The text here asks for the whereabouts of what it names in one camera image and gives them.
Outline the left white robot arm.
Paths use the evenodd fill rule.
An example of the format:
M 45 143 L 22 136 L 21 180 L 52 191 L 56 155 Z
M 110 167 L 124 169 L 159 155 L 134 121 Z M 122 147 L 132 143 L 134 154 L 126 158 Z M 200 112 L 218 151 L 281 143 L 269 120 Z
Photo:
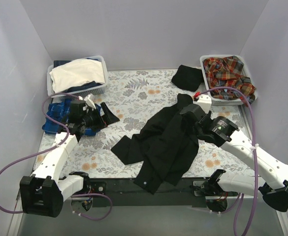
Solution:
M 20 181 L 24 213 L 57 217 L 68 198 L 74 195 L 92 196 L 93 187 L 87 173 L 71 172 L 63 180 L 60 179 L 60 175 L 70 153 L 85 135 L 87 128 L 101 130 L 119 122 L 119 118 L 104 102 L 100 106 L 101 110 L 98 110 L 92 101 L 71 101 L 69 113 L 61 121 L 63 127 L 56 133 L 55 148 L 47 153 L 31 176 L 24 176 Z

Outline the black long sleeve shirt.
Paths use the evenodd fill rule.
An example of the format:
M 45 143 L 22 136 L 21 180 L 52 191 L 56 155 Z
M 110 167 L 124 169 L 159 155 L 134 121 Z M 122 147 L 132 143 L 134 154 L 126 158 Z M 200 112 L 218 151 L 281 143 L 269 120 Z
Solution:
M 142 162 L 134 184 L 155 194 L 166 181 L 176 185 L 191 167 L 199 144 L 192 126 L 180 111 L 193 103 L 187 94 L 178 94 L 177 103 L 152 116 L 140 133 L 123 136 L 111 151 L 125 165 Z

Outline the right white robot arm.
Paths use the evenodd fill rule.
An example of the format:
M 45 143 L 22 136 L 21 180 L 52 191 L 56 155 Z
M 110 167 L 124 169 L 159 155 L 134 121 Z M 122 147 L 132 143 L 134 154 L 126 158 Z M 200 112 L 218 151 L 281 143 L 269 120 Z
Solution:
M 288 210 L 288 165 L 279 161 L 252 141 L 229 119 L 219 116 L 211 119 L 211 112 L 204 112 L 197 104 L 186 106 L 180 114 L 186 118 L 199 140 L 211 143 L 231 153 L 252 170 L 258 171 L 258 179 L 217 169 L 201 185 L 198 193 L 220 195 L 237 192 L 257 195 L 273 209 Z

